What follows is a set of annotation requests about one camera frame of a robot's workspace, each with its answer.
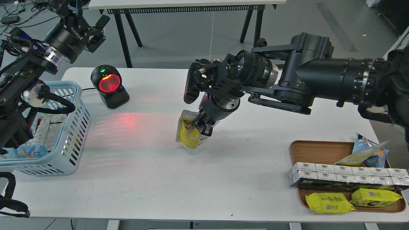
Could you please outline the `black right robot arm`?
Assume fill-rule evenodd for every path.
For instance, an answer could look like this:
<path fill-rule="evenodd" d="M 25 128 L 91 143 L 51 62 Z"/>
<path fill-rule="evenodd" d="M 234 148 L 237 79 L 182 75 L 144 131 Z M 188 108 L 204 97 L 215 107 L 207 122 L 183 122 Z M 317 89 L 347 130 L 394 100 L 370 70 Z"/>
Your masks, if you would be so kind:
<path fill-rule="evenodd" d="M 302 33 L 287 45 L 267 46 L 264 39 L 251 51 L 227 54 L 223 61 L 197 59 L 188 70 L 184 102 L 205 92 L 193 125 L 211 136 L 249 93 L 249 102 L 308 115 L 315 98 L 358 106 L 368 120 L 396 124 L 408 141 L 408 47 L 386 59 L 332 58 L 329 38 Z"/>

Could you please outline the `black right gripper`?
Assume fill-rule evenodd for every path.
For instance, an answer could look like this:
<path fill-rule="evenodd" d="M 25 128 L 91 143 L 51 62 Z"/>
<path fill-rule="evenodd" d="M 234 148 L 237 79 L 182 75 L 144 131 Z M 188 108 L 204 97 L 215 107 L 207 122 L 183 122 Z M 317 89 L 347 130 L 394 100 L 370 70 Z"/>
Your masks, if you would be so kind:
<path fill-rule="evenodd" d="M 240 101 L 240 99 L 226 97 L 203 96 L 200 113 L 192 125 L 201 132 L 201 135 L 210 137 L 213 133 L 213 125 L 236 111 L 240 106 Z"/>

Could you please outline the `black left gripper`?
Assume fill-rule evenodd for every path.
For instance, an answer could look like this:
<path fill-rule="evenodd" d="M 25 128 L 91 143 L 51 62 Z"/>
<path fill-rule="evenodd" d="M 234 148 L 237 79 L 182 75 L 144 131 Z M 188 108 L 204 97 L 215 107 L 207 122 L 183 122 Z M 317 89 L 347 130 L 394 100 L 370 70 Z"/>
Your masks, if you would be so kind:
<path fill-rule="evenodd" d="M 48 31 L 48 45 L 74 63 L 84 51 L 95 52 L 105 41 L 104 27 L 111 19 L 101 15 L 95 26 L 89 26 L 83 17 L 80 0 L 48 0 L 49 9 L 60 17 L 60 22 Z"/>

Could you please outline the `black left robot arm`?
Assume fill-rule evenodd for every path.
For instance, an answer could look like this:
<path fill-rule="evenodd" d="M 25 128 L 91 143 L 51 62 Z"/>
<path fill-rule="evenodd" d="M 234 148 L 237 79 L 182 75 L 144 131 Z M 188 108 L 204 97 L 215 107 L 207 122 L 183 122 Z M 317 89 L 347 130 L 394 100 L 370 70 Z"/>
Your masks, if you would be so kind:
<path fill-rule="evenodd" d="M 2 155 L 6 148 L 16 149 L 34 137 L 32 124 L 38 112 L 69 114 L 75 110 L 72 102 L 51 93 L 40 76 L 44 72 L 56 74 L 63 61 L 74 63 L 84 50 L 93 53 L 106 39 L 107 15 L 90 26 L 83 17 L 81 1 L 49 0 L 48 5 L 60 21 L 42 40 L 31 38 L 17 27 L 1 40 L 1 57 L 5 51 L 16 57 L 1 69 Z"/>

